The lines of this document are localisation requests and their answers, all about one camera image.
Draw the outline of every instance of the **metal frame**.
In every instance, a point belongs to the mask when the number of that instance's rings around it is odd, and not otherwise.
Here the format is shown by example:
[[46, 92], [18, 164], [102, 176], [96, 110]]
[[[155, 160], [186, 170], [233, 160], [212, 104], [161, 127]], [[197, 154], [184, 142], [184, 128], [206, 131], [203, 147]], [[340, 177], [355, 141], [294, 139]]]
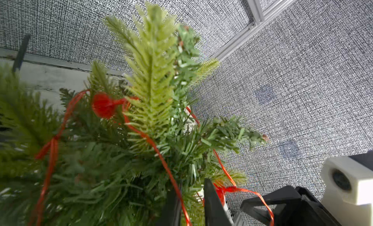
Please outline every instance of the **metal frame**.
[[247, 0], [247, 3], [253, 14], [255, 24], [258, 25], [261, 21], [264, 21], [264, 14], [259, 0]]
[[258, 16], [255, 14], [257, 10], [261, 10], [259, 0], [248, 0], [250, 10], [254, 16], [254, 23], [247, 25], [243, 30], [241, 30], [236, 36], [234, 36], [229, 42], [222, 46], [211, 58], [217, 58], [222, 61], [227, 56], [229, 56], [234, 50], [244, 44], [249, 38], [251, 38], [255, 33], [257, 33], [261, 28], [273, 20], [278, 14], [287, 9], [296, 0], [276, 0], [272, 5], [270, 5], [264, 12], [264, 19], [257, 23]]

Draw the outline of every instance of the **wall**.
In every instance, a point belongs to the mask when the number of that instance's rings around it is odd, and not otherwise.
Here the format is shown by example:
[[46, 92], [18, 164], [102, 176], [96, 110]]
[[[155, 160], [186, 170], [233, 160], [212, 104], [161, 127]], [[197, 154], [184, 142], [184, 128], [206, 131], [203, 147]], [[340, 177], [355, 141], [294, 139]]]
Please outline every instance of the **wall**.
[[[324, 192], [324, 160], [373, 145], [373, 0], [298, 0], [226, 58], [193, 95], [202, 118], [243, 116], [269, 144], [224, 158], [244, 188]], [[228, 194], [238, 211], [250, 194]], [[260, 225], [245, 216], [246, 225]]]
[[[0, 65], [13, 65], [13, 61], [0, 59]], [[40, 65], [23, 62], [19, 71], [19, 78], [26, 82], [28, 87], [40, 92], [42, 99], [47, 99], [54, 109], [63, 112], [64, 107], [60, 101], [60, 88], [75, 90], [77, 92], [85, 89], [89, 71], [71, 70], [66, 68]]]
[[159, 4], [201, 35], [201, 60], [253, 21], [245, 0], [0, 1], [0, 47], [18, 50], [22, 37], [30, 33], [29, 53], [84, 64], [98, 59], [109, 68], [129, 72], [123, 49], [102, 22], [105, 16], [114, 15], [134, 29], [135, 5], [144, 9], [146, 1]]

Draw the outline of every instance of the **artificial pine branch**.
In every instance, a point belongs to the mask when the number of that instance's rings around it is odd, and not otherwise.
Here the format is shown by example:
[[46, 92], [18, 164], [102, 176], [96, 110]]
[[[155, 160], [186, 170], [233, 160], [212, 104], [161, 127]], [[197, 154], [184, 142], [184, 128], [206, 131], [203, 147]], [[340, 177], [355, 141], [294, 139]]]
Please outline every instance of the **artificial pine branch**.
[[[196, 199], [204, 179], [218, 185], [227, 180], [213, 149], [239, 152], [238, 141], [264, 143], [258, 132], [241, 127], [236, 117], [190, 124], [194, 119], [185, 111], [192, 103], [188, 90], [216, 68], [217, 61], [197, 63], [199, 38], [192, 28], [175, 25], [175, 17], [159, 6], [147, 4], [147, 14], [139, 13], [138, 35], [116, 18], [105, 19], [127, 50], [134, 73], [127, 77], [129, 85], [124, 90], [124, 80], [111, 80], [103, 64], [93, 62], [87, 86], [90, 93], [77, 103], [58, 143], [44, 225], [152, 225], [172, 189], [154, 151], [128, 129], [121, 107], [110, 119], [95, 115], [92, 101], [97, 93], [131, 102], [125, 112], [129, 124], [156, 142], [182, 187], [193, 225], [204, 224], [203, 206]], [[55, 135], [62, 115], [46, 102], [40, 104], [39, 96], [19, 83], [9, 68], [1, 70], [0, 78], [0, 122], [11, 128], [6, 131], [10, 139], [0, 149], [4, 162], [0, 163], [0, 186], [5, 188], [0, 193], [0, 223], [25, 225], [34, 214], [47, 168], [47, 161], [36, 162], [34, 155]], [[60, 91], [67, 106], [76, 93]], [[244, 182], [242, 174], [229, 173]]]

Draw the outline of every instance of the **red string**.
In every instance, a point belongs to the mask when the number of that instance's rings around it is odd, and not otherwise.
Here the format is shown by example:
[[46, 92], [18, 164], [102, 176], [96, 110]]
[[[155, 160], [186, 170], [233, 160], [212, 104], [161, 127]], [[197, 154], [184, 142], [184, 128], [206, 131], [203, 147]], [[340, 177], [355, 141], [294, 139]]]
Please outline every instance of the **red string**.
[[[48, 153], [48, 151], [50, 150], [47, 176], [44, 179], [43, 188], [41, 190], [39, 200], [38, 200], [38, 202], [36, 204], [36, 207], [35, 207], [35, 212], [38, 216], [38, 220], [37, 220], [36, 224], [38, 226], [41, 225], [41, 221], [43, 219], [44, 199], [45, 199], [45, 196], [47, 194], [47, 191], [48, 191], [48, 188], [49, 188], [49, 185], [50, 185], [50, 179], [52, 178], [52, 173], [53, 173], [53, 170], [54, 170], [54, 166], [56, 165], [56, 162], [57, 162], [58, 140], [60, 139], [60, 137], [63, 133], [63, 130], [66, 127], [66, 123], [67, 123], [68, 119], [70, 118], [70, 116], [72, 115], [76, 104], [84, 96], [84, 94], [86, 94], [86, 92], [88, 92], [88, 91], [89, 90], [83, 90], [80, 93], [78, 93], [74, 98], [72, 98], [72, 100], [69, 102], [69, 104], [66, 108], [65, 116], [63, 118], [63, 122], [61, 124], [61, 128], [60, 128], [59, 132], [46, 145], [44, 145], [43, 148], [39, 151], [39, 153], [35, 156], [36, 159], [42, 159]], [[34, 220], [35, 220], [35, 214], [32, 214], [29, 225], [32, 225], [34, 223]]]
[[[199, 125], [200, 122], [199, 120], [197, 119], [197, 117], [192, 113], [192, 111], [190, 110], [189, 107], [186, 107], [186, 110], [189, 111], [189, 113], [192, 115], [192, 117], [195, 119], [195, 121], [197, 122], [197, 124]], [[217, 186], [216, 184], [215, 185], [215, 188], [216, 188], [216, 192], [217, 192], [217, 195], [221, 201], [221, 204], [224, 204], [224, 195], [226, 192], [238, 192], [238, 191], [241, 191], [241, 192], [250, 192], [252, 194], [255, 194], [257, 195], [260, 200], [262, 201], [262, 203], [264, 204], [264, 206], [267, 208], [270, 216], [271, 216], [271, 222], [270, 222], [270, 226], [274, 226], [275, 225], [275, 216], [271, 210], [271, 208], [267, 205], [267, 203], [265, 202], [265, 200], [263, 199], [262, 195], [260, 195], [259, 193], [257, 192], [254, 192], [254, 191], [251, 191], [251, 190], [248, 190], [248, 189], [242, 189], [242, 188], [238, 188], [235, 181], [233, 180], [233, 178], [229, 175], [229, 173], [227, 172], [227, 170], [225, 169], [223, 163], [221, 162], [220, 160], [220, 157], [219, 155], [217, 154], [217, 152], [215, 151], [214, 149], [214, 153], [215, 153], [215, 156], [223, 170], [223, 172], [225, 173], [225, 175], [228, 177], [228, 179], [230, 180], [230, 182], [232, 183], [233, 186], [229, 186], [229, 187], [224, 187], [223, 185], [221, 185], [222, 187], [219, 187]]]
[[92, 110], [98, 117], [109, 119], [114, 115], [115, 107], [123, 103], [123, 99], [115, 101], [105, 93], [97, 93], [93, 97]]
[[[123, 104], [122, 106], [122, 109], [123, 111], [127, 111], [128, 108], [130, 106], [130, 103], [128, 101], [125, 101], [125, 103]], [[185, 216], [185, 221], [186, 221], [186, 225], [187, 226], [191, 226], [192, 223], [190, 222], [190, 218], [189, 218], [189, 215], [188, 215], [188, 212], [187, 212], [187, 209], [185, 208], [185, 205], [184, 205], [184, 201], [183, 201], [183, 198], [181, 196], [181, 193], [180, 193], [180, 190], [179, 190], [179, 187], [178, 187], [178, 184], [177, 182], [175, 181], [172, 173], [171, 173], [171, 170], [170, 168], [168, 167], [166, 161], [164, 160], [162, 154], [159, 152], [155, 142], [149, 137], [149, 135], [143, 133], [142, 131], [139, 131], [137, 130], [135, 127], [133, 127], [132, 125], [129, 125], [130, 123], [130, 120], [128, 118], [128, 116], [126, 116], [125, 114], [123, 114], [124, 116], [124, 121], [127, 123], [127, 126], [129, 129], [133, 130], [134, 132], [138, 133], [141, 137], [143, 137], [144, 139], [146, 139], [146, 141], [153, 147], [154, 151], [158, 154], [158, 157], [159, 159], [161, 160], [162, 162], [162, 165], [163, 167], [165, 168], [168, 176], [170, 177], [170, 180], [171, 180], [171, 183], [173, 185], [173, 188], [175, 189], [175, 192], [176, 192], [176, 195], [179, 197], [180, 199], [180, 202], [181, 202], [181, 209], [183, 210], [183, 213], [184, 213], [184, 216]]]

